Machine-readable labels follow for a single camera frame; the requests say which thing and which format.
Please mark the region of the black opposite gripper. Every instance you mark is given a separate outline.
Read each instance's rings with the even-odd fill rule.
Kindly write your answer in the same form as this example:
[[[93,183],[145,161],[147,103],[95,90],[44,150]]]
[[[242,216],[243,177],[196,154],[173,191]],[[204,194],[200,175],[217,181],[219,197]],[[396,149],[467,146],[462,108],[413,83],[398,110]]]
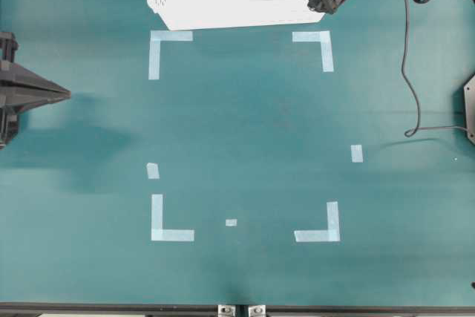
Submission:
[[[18,48],[19,44],[13,33],[1,32],[1,149],[18,134],[19,114],[71,98],[71,93],[66,88],[14,63]],[[48,96],[16,94],[12,98],[13,87],[45,91],[50,94]]]

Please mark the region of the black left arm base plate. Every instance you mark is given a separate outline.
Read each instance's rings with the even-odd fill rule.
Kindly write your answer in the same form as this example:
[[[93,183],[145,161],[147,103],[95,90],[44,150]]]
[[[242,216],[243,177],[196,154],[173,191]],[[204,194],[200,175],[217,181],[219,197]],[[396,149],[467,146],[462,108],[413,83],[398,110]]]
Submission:
[[[473,75],[463,87],[465,104],[465,124],[467,129],[467,138],[475,144],[475,75]]]

